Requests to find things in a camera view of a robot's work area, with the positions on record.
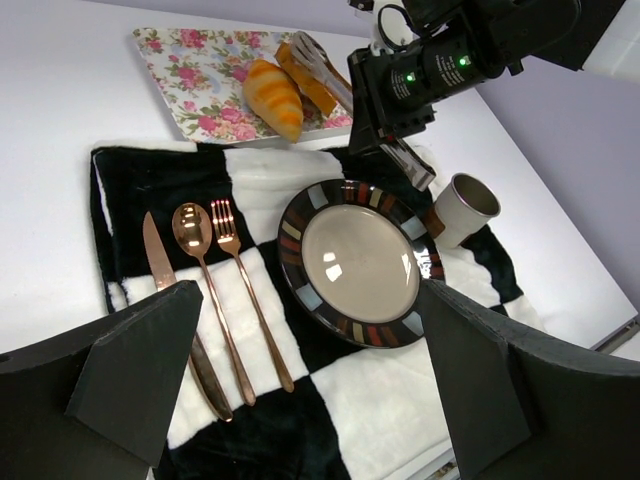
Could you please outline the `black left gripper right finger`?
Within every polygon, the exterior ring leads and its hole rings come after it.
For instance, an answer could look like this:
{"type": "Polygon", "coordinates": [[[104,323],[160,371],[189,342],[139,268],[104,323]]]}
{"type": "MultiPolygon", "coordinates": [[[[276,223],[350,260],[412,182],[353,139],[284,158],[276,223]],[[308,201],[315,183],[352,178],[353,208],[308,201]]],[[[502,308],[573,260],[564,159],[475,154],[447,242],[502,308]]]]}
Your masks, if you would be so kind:
{"type": "Polygon", "coordinates": [[[552,337],[438,280],[419,298],[461,478],[638,478],[638,362],[552,337]]]}

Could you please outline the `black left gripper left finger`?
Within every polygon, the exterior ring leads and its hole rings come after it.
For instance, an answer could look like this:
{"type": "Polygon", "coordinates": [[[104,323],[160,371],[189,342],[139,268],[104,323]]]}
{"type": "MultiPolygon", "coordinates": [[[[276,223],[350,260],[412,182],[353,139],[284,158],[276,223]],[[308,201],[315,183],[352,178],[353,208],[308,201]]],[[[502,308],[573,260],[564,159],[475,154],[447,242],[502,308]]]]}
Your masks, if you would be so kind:
{"type": "Polygon", "coordinates": [[[130,307],[1,356],[4,479],[143,479],[159,464],[187,364],[180,281],[130,307]]]}

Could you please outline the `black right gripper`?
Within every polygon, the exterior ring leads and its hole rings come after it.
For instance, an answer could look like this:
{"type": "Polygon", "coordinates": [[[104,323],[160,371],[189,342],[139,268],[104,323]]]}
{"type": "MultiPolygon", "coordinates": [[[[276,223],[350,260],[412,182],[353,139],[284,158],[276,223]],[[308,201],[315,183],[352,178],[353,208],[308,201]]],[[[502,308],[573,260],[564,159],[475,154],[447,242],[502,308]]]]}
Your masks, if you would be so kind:
{"type": "Polygon", "coordinates": [[[365,154],[420,133],[435,120],[433,105],[493,77],[493,66],[467,37],[412,42],[401,52],[348,57],[353,92],[349,152],[365,154]]]}

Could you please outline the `yellow bread slice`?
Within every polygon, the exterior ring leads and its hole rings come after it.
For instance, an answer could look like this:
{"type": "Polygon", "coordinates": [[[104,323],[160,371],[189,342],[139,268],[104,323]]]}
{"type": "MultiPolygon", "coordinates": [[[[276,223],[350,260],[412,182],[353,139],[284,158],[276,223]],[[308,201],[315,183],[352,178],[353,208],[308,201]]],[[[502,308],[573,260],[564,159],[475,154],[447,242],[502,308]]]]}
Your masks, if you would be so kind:
{"type": "Polygon", "coordinates": [[[316,80],[306,67],[300,65],[294,58],[288,42],[282,42],[275,54],[279,66],[297,84],[300,91],[328,117],[337,106],[337,101],[329,90],[316,80]]]}

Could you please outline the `orange striped croissant bread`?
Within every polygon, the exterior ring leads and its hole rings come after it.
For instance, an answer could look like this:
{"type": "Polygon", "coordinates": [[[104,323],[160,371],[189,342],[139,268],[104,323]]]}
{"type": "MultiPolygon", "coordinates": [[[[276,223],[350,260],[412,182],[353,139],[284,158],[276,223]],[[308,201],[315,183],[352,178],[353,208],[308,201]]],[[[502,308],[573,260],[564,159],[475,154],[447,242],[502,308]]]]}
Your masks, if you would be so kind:
{"type": "Polygon", "coordinates": [[[254,60],[242,84],[250,109],[278,135],[297,143],[304,120],[302,100],[296,84],[279,66],[254,60]]]}

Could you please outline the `white steel cup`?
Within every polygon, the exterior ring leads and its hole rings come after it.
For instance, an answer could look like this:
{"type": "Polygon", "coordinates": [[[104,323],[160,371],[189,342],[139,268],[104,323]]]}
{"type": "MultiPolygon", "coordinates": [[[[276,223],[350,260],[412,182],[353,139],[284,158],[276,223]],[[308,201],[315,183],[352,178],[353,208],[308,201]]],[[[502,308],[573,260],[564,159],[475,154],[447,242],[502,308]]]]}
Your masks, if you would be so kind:
{"type": "Polygon", "coordinates": [[[453,249],[501,213],[501,204],[483,182],[457,173],[438,195],[423,222],[436,246],[453,249]]]}

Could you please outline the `copper table knife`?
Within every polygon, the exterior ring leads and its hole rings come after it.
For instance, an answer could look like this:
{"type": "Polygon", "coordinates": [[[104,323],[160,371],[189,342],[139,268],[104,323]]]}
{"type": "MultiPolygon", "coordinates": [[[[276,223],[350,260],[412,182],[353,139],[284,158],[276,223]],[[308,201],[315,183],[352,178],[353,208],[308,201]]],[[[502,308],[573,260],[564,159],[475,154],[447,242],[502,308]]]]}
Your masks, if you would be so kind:
{"type": "MultiPolygon", "coordinates": [[[[150,211],[147,211],[143,217],[142,236],[156,289],[160,291],[174,286],[177,279],[150,211]]],[[[188,339],[188,369],[201,399],[206,402],[209,410],[219,420],[230,422],[233,419],[232,409],[197,332],[199,311],[191,311],[191,314],[192,316],[186,320],[185,324],[182,323],[183,315],[175,314],[175,317],[180,319],[180,326],[186,328],[181,336],[184,344],[188,339]]]]}

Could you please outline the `black white checkered cloth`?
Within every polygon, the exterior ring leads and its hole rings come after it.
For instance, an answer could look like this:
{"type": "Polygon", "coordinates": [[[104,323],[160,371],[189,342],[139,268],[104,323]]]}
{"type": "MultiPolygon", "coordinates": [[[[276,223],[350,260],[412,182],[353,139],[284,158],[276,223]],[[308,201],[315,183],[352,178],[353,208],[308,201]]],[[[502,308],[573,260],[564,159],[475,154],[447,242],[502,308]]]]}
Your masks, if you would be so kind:
{"type": "Polygon", "coordinates": [[[233,260],[213,248],[206,262],[257,395],[245,405],[210,302],[199,333],[234,411],[218,420],[191,375],[182,381],[158,479],[384,479],[409,464],[439,464],[450,449],[427,344],[369,349],[310,318],[289,290],[276,229],[289,201],[334,178],[364,181],[424,213],[434,194],[415,190],[383,154],[325,151],[99,147],[91,154],[90,209],[110,310],[156,290],[143,244],[151,214],[179,279],[201,281],[197,262],[171,231],[186,202],[227,198],[242,259],[295,381],[286,392],[274,371],[255,309],[233,260]]]}

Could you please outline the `dark rimmed beige plate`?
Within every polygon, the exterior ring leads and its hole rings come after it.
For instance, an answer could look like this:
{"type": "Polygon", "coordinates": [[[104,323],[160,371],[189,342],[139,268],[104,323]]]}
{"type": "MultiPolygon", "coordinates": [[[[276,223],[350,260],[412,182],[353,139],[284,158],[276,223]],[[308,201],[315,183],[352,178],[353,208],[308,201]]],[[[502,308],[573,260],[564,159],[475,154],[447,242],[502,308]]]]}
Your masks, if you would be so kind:
{"type": "Polygon", "coordinates": [[[443,280],[436,245],[396,195],[331,179],[299,191],[277,229],[285,281],[303,310],[362,347],[408,346],[424,335],[429,280],[443,280]]]}

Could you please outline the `floral rectangular tray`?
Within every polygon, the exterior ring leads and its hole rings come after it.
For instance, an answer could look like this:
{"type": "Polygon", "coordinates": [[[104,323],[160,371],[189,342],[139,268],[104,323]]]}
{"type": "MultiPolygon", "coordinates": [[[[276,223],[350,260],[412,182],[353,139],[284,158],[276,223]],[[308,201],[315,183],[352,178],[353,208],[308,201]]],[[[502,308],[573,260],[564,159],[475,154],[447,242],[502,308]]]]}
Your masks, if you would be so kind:
{"type": "Polygon", "coordinates": [[[276,62],[283,31],[138,28],[133,37],[182,135],[234,144],[277,136],[242,94],[251,63],[276,62]]]}

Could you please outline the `copper spoon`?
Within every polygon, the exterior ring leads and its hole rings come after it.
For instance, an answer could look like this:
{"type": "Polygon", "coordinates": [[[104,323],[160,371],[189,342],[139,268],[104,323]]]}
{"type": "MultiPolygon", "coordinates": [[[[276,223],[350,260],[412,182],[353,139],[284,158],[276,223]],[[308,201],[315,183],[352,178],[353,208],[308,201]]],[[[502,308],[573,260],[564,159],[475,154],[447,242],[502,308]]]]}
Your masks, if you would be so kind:
{"type": "Polygon", "coordinates": [[[211,302],[216,311],[220,329],[226,342],[241,397],[246,405],[254,406],[256,403],[254,389],[230,332],[214,282],[204,260],[204,256],[209,251],[213,240],[209,215],[198,204],[192,202],[184,203],[177,207],[173,213],[172,231],[182,250],[189,256],[196,258],[199,262],[209,290],[211,302]]]}

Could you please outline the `copper fork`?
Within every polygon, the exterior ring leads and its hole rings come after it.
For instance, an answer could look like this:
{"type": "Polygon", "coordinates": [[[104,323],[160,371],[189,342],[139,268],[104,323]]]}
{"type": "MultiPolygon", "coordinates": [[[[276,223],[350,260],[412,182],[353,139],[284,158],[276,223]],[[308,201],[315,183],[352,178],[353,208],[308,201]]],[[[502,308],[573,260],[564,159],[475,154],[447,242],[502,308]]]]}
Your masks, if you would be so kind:
{"type": "Polygon", "coordinates": [[[212,225],[214,227],[214,233],[218,246],[224,252],[230,254],[234,258],[249,298],[257,314],[258,321],[262,329],[267,348],[269,350],[271,360],[273,362],[280,384],[286,392],[292,393],[295,388],[294,381],[272,335],[270,327],[268,326],[263,310],[255,294],[252,282],[249,278],[247,269],[240,257],[240,249],[242,244],[236,230],[231,203],[228,199],[212,200],[211,210],[212,225]]]}

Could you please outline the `aluminium frame rail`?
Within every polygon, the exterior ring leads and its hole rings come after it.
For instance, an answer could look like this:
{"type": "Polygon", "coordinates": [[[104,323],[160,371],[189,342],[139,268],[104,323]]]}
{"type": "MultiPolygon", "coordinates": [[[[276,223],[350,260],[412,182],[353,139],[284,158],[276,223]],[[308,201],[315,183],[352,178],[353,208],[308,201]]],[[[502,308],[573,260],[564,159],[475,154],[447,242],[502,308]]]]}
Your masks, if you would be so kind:
{"type": "Polygon", "coordinates": [[[639,318],[635,317],[591,347],[592,350],[611,354],[639,333],[639,318]]]}

